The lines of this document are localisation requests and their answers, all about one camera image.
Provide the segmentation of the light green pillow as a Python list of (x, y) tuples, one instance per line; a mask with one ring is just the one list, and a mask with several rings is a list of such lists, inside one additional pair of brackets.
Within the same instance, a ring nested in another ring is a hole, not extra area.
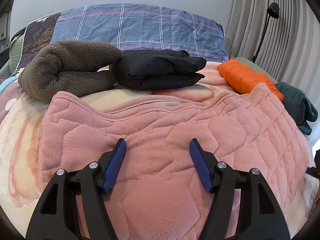
[(270, 74), (268, 74), (266, 71), (264, 71), (262, 68), (260, 68), (258, 65), (256, 65), (255, 63), (253, 63), (252, 61), (246, 59), (246, 58), (243, 58), (243, 57), (236, 57), (235, 58), (237, 61), (249, 66), (252, 70), (254, 70), (255, 72), (260, 72), (260, 73), (263, 73), (265, 74), (267, 77), (269, 77), (269, 79), (274, 83), (278, 83), (278, 81), (273, 78)]

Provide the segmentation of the black floor lamp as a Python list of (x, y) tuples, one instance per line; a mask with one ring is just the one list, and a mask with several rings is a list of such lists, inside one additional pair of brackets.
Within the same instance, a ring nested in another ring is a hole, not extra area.
[(263, 41), (264, 41), (264, 38), (265, 38), (265, 35), (266, 35), (266, 32), (267, 32), (267, 28), (268, 28), (268, 24), (269, 24), (270, 18), (274, 18), (274, 19), (277, 20), (279, 18), (279, 14), (280, 14), (280, 8), (279, 8), (278, 3), (272, 2), (267, 8), (267, 19), (265, 21), (263, 33), (262, 33), (258, 48), (257, 48), (255, 54), (253, 55), (252, 59), (251, 59), (251, 61), (253, 63), (255, 63), (255, 61), (256, 61), (256, 59), (258, 57), (258, 54), (259, 54), (259, 52), (261, 50), (261, 46), (263, 45)]

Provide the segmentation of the dark patterned pillow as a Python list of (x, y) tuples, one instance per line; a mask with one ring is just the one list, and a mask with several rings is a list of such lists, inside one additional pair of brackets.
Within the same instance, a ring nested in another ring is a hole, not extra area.
[(38, 52), (50, 43), (56, 22), (60, 15), (61, 12), (57, 12), (44, 16), (31, 22), (26, 27), (18, 69), (24, 68), (29, 64)]

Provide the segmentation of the brown fleece folded garment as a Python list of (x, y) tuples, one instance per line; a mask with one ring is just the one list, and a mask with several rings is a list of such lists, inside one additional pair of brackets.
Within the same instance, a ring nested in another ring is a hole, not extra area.
[(121, 50), (106, 42), (57, 41), (40, 50), (18, 77), (23, 91), (50, 103), (60, 91), (77, 97), (111, 89), (116, 76), (101, 70), (117, 61)]

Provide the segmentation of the black folded jacket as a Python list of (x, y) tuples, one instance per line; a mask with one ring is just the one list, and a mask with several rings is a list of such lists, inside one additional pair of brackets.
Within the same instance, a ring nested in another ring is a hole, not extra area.
[(110, 65), (122, 86), (135, 90), (165, 90), (192, 86), (204, 78), (207, 61), (185, 50), (126, 50)]

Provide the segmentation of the green striped pillow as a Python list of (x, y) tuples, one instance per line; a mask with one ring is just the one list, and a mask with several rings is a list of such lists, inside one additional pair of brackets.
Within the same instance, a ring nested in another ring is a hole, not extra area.
[(9, 70), (10, 75), (13, 75), (16, 71), (23, 51), (23, 43), (24, 43), (24, 34), (20, 33), (15, 38), (13, 38), (10, 44), (10, 51), (9, 51)]

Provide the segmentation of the pink quilted fleece jacket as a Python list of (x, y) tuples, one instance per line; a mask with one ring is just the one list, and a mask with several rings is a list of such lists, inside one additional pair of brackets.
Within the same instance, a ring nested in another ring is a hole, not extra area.
[(292, 203), (311, 158), (311, 146), (265, 86), (223, 92), (209, 104), (150, 95), (98, 110), (58, 92), (42, 120), (38, 183), (56, 170), (80, 170), (123, 138), (127, 152), (111, 195), (104, 198), (119, 239), (197, 239), (212, 203), (201, 185), (189, 144), (230, 167), (257, 168), (280, 207)]

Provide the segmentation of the blue plaid pillow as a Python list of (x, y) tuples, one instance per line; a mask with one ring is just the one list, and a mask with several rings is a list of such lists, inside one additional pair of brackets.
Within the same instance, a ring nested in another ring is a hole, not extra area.
[(163, 6), (115, 3), (61, 12), (51, 41), (101, 41), (122, 51), (185, 50), (207, 61), (229, 59), (222, 25), (190, 12)]

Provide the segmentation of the orange folded puffer jacket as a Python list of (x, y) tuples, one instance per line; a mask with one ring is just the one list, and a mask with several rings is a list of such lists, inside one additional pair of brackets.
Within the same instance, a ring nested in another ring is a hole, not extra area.
[(283, 102), (284, 96), (277, 89), (272, 80), (261, 72), (255, 72), (251, 67), (237, 61), (230, 59), (218, 66), (220, 75), (240, 94), (250, 93), (253, 88), (265, 83), (269, 90), (274, 93), (277, 98)]

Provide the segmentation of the grey pleated curtain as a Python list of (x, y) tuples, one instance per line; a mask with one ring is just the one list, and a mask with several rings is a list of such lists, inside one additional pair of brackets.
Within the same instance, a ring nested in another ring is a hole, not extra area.
[(279, 18), (270, 18), (255, 63), (278, 81), (284, 81), (319, 100), (319, 22), (306, 0), (234, 0), (226, 35), (233, 56), (251, 59), (276, 2)]

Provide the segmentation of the teal folded garment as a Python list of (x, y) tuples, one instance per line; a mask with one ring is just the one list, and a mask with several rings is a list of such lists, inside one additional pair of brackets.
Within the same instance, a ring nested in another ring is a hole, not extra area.
[(306, 94), (285, 82), (275, 84), (276, 88), (284, 96), (284, 107), (295, 121), (297, 127), (304, 135), (310, 135), (312, 128), (309, 122), (315, 122), (318, 118), (318, 112), (313, 106)]

